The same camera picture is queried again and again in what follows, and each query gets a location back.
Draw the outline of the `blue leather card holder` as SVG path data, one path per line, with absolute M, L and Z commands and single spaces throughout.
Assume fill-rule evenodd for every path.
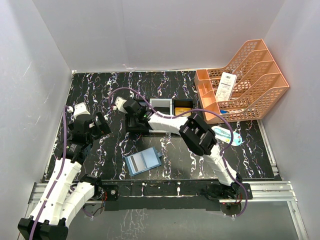
M 150 147 L 132 155 L 126 156 L 125 162 L 131 177 L 149 171 L 162 165 L 162 153 L 155 147 Z

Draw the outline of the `three-compartment black white tray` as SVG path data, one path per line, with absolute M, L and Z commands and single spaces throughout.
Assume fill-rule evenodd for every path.
M 194 102 L 191 99 L 169 99 L 152 98 L 150 102 L 141 99 L 135 99 L 141 105 L 147 106 L 152 111 L 147 125 L 128 125 L 125 115 L 125 130 L 129 133 L 150 134 L 150 133 L 171 133 L 179 135 L 179 130 L 189 116 L 176 116 L 175 108 L 194 108 Z

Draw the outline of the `packaged nail clipper blister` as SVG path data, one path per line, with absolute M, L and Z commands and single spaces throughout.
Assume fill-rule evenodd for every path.
M 227 144 L 230 143 L 231 132 L 229 129 L 226 129 L 220 126 L 213 126 L 211 129 L 214 131 L 215 137 L 218 140 L 223 141 L 224 143 L 227 143 Z M 236 147 L 236 146 L 240 146 L 242 143 L 243 143 L 242 136 L 236 131 L 233 131 L 233 141 L 231 145 Z

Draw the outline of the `orange mesh file organizer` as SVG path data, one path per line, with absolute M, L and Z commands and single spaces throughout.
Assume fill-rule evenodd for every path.
M 223 73 L 237 76 L 228 101 L 216 97 Z M 224 67 L 197 70 L 194 84 L 209 124 L 221 123 L 210 112 L 228 122 L 261 120 L 290 87 L 263 39 L 246 41 Z

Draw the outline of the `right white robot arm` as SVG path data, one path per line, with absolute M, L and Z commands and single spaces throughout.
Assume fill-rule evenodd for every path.
M 125 129 L 131 133 L 166 132 L 182 137 L 187 148 L 209 164 L 219 183 L 228 187 L 240 186 L 242 178 L 230 167 L 223 156 L 223 150 L 217 146 L 214 130 L 197 113 L 190 116 L 162 114 L 141 105 L 135 99 L 117 97 L 115 106 L 125 114 Z

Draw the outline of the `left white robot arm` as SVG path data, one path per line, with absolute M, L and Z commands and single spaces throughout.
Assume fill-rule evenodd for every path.
M 66 117 L 62 117 L 63 142 L 53 173 L 35 208 L 18 223 L 25 240 L 65 240 L 74 217 L 100 192 L 101 178 L 89 174 L 79 180 L 73 191 L 70 187 L 94 142 L 111 130 L 102 113 L 90 114 L 84 102 L 64 111 L 73 114 L 73 122 L 66 124 Z

